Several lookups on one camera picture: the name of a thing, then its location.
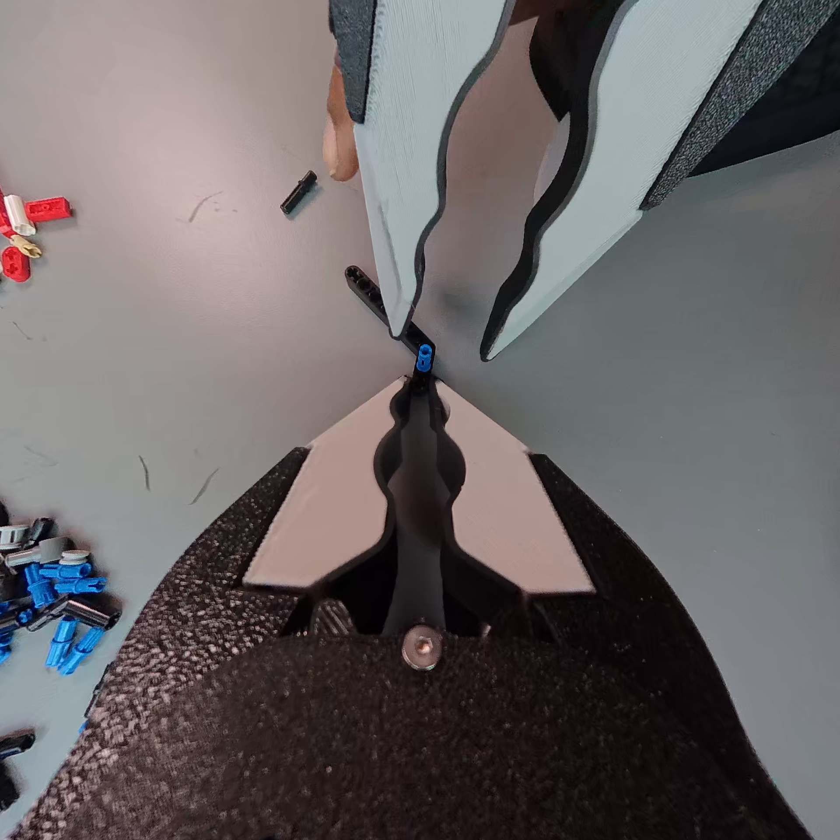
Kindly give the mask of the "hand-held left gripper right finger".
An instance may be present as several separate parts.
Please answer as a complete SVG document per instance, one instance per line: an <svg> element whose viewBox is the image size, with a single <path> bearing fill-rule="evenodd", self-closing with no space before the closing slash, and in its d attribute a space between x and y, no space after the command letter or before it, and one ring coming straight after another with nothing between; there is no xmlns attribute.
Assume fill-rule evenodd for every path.
<svg viewBox="0 0 840 840"><path fill-rule="evenodd" d="M590 596L573 545L532 451L441 380L429 386L435 465L444 487L439 567L445 628L538 634L532 606Z"/></svg>

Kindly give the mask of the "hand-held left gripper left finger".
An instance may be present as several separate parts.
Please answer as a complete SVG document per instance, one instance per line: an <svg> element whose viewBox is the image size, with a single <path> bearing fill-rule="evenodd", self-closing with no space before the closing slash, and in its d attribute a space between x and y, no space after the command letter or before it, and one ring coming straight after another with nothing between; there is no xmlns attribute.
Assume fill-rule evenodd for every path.
<svg viewBox="0 0 840 840"><path fill-rule="evenodd" d="M403 376L314 438L244 574L244 588L298 598L292 632L324 600L380 634L398 570L391 479L403 463L412 389Z"/></svg>

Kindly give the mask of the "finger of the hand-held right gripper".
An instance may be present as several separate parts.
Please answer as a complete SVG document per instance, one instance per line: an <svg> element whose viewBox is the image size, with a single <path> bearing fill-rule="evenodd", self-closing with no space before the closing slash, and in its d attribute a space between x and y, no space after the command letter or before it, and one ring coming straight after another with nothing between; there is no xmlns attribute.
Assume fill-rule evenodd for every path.
<svg viewBox="0 0 840 840"><path fill-rule="evenodd" d="M622 2L593 20L552 181L480 345L494 359L643 215L650 187L760 2Z"/></svg>
<svg viewBox="0 0 840 840"><path fill-rule="evenodd" d="M515 4L376 4L365 115L354 138L375 272L395 340L413 318L425 244L445 209L455 117L498 52Z"/></svg>

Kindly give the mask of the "black bent beam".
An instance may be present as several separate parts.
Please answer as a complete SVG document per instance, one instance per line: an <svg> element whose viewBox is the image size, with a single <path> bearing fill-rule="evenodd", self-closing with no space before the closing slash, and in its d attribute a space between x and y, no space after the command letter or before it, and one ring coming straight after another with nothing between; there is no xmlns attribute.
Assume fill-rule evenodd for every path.
<svg viewBox="0 0 840 840"><path fill-rule="evenodd" d="M388 328L389 322L385 313L385 306L379 286L363 272L358 266L348 266L344 271L344 277L349 288L358 299ZM414 363L417 357L417 348L422 343L429 343L434 347L434 363L436 361L436 345L425 331L421 330L414 321L410 321L406 327L401 341L414 356ZM420 375L415 372L415 366L411 376L412 390L416 394L427 393L434 378L434 364L430 373Z"/></svg>

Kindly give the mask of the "grey desk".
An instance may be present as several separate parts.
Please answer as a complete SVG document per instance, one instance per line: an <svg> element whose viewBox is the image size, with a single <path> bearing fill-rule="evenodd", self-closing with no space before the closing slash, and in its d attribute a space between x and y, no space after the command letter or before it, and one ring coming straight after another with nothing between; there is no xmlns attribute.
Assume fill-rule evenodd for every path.
<svg viewBox="0 0 840 840"><path fill-rule="evenodd" d="M343 277L374 260L360 180L321 159L327 10L2 2L3 191L75 211L2 281L2 503L91 546L124 609L68 679L48 633L9 659L38 740L2 838L185 548L410 363ZM657 564L773 780L838 838L838 133L682 182L484 364L553 134L530 36L458 113L416 322L446 382Z"/></svg>

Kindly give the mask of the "person's right hand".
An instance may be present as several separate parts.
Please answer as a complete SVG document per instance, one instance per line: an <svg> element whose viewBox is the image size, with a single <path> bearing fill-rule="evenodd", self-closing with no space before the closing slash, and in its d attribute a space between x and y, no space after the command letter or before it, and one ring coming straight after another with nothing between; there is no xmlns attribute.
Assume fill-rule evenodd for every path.
<svg viewBox="0 0 840 840"><path fill-rule="evenodd" d="M336 182L351 181L360 168L354 139L354 121L347 109L343 75L337 61L332 65L329 81L322 158L330 177Z"/></svg>

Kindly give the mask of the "loose black pin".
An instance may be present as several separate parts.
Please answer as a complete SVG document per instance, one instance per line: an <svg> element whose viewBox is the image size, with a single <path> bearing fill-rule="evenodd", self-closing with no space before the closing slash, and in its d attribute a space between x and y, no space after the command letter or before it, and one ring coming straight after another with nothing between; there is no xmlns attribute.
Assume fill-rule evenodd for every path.
<svg viewBox="0 0 840 840"><path fill-rule="evenodd" d="M309 170L294 186L280 204L280 210L285 217L293 215L319 184L315 171Z"/></svg>

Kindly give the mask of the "pile of blue black pins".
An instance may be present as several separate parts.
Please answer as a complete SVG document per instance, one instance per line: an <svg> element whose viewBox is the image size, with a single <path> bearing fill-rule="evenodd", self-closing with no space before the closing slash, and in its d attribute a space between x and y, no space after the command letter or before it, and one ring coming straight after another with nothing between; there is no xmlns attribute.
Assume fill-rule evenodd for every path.
<svg viewBox="0 0 840 840"><path fill-rule="evenodd" d="M44 667L56 676L73 675L121 617L109 598L108 578L97 573L89 549L60 535L50 517L14 521L1 507L1 663L2 811L19 797L7 763L30 750L38 725L24 724L23 708L31 700L25 675L8 664L28 634L51 632Z"/></svg>

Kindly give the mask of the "pile of mixed building pieces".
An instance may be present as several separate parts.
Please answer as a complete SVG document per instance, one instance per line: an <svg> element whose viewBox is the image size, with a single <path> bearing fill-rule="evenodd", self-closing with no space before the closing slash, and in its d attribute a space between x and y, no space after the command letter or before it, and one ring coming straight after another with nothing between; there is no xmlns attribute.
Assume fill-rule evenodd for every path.
<svg viewBox="0 0 840 840"><path fill-rule="evenodd" d="M73 217L73 207L64 196L26 200L1 192L2 279L28 282L32 262L43 257L43 249L35 242L39 227Z"/></svg>

